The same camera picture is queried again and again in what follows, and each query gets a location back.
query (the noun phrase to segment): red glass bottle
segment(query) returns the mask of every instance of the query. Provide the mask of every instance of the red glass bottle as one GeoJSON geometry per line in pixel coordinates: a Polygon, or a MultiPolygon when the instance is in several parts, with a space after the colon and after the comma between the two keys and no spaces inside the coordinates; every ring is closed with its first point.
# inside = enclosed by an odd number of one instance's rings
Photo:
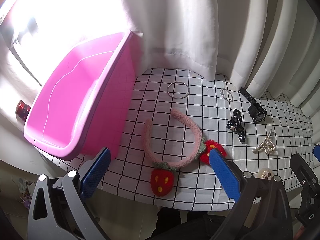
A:
{"type": "Polygon", "coordinates": [[[30,109],[30,106],[20,100],[16,108],[16,114],[23,120],[23,122],[25,122],[27,120],[30,109]]]}

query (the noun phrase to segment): black wristwatch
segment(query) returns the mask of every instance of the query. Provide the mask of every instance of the black wristwatch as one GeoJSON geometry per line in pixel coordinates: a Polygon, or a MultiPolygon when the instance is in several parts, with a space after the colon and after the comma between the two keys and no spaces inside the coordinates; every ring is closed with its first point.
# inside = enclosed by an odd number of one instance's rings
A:
{"type": "Polygon", "coordinates": [[[267,110],[262,108],[261,105],[244,88],[240,88],[240,93],[243,94],[251,103],[251,106],[249,106],[249,115],[252,120],[255,123],[263,121],[267,116],[267,110]]]}

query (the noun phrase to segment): purple object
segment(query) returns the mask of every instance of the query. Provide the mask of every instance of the purple object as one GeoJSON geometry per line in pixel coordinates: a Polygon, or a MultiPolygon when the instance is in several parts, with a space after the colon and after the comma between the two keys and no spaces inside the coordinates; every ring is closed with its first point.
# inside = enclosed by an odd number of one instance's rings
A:
{"type": "Polygon", "coordinates": [[[28,199],[26,199],[24,202],[23,202],[23,205],[24,205],[24,207],[26,208],[26,209],[30,209],[30,205],[31,205],[31,201],[30,201],[30,199],[28,198],[28,199]]]}
{"type": "Polygon", "coordinates": [[[67,161],[103,147],[117,156],[135,82],[132,35],[116,33],[71,49],[31,107],[24,127],[30,143],[67,161]]]}

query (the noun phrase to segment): silver bracelet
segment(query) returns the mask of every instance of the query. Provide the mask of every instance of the silver bracelet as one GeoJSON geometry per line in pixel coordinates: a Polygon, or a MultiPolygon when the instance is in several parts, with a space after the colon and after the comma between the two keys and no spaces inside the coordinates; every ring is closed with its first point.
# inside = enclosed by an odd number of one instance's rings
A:
{"type": "Polygon", "coordinates": [[[230,93],[230,91],[229,91],[228,89],[221,88],[220,94],[222,95],[222,97],[224,98],[224,100],[228,101],[229,103],[233,102],[233,96],[232,96],[232,94],[230,93]],[[225,97],[225,95],[223,94],[223,91],[224,91],[224,90],[227,91],[228,97],[229,97],[229,95],[231,96],[231,99],[225,97]]]}
{"type": "Polygon", "coordinates": [[[172,83],[168,86],[168,88],[167,88],[167,93],[168,93],[168,95],[169,95],[170,97],[175,98],[175,99],[186,98],[186,97],[190,94],[190,87],[189,87],[187,84],[185,84],[185,83],[183,83],[183,82],[181,82],[181,81],[172,82],[172,83]],[[185,96],[180,97],[180,98],[174,97],[174,96],[173,96],[173,93],[174,93],[174,92],[172,92],[172,95],[170,95],[170,93],[169,93],[169,87],[170,87],[171,85],[173,85],[173,84],[182,84],[182,85],[187,86],[187,88],[188,88],[188,93],[187,93],[185,96]]]}

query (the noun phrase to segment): table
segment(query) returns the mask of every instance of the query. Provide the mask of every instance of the table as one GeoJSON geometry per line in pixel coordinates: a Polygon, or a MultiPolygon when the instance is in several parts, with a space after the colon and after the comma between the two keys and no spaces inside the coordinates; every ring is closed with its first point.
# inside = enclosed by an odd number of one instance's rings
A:
{"type": "MultiPolygon", "coordinates": [[[[187,87],[176,84],[174,95],[182,96],[187,87]]],[[[188,156],[194,137],[189,128],[170,117],[171,109],[190,116],[202,129],[207,139],[218,141],[242,171],[256,174],[261,168],[270,168],[278,174],[286,191],[299,185],[289,168],[292,154],[299,153],[313,168],[312,126],[300,108],[295,108],[289,98],[281,94],[273,99],[269,92],[257,100],[268,112],[264,121],[255,124],[249,116],[247,99],[221,74],[208,82],[196,73],[180,69],[149,69],[137,78],[122,135],[118,157],[113,160],[98,188],[121,197],[159,206],[183,210],[220,211],[230,209],[229,199],[212,168],[194,161],[175,173],[172,191],[164,197],[155,197],[150,187],[152,163],[144,155],[141,135],[145,120],[153,120],[152,147],[164,161],[178,161],[188,156]],[[172,99],[167,94],[170,83],[181,81],[190,86],[190,95],[172,99]],[[234,101],[229,103],[220,95],[220,89],[230,91],[234,101]],[[242,112],[246,143],[239,142],[237,134],[226,128],[233,110],[242,112]],[[272,129],[272,141],[277,148],[267,156],[264,151],[253,153],[272,129]]],[[[62,161],[39,150],[41,154],[66,171],[78,170],[87,156],[79,155],[72,161],[62,161]]]]}

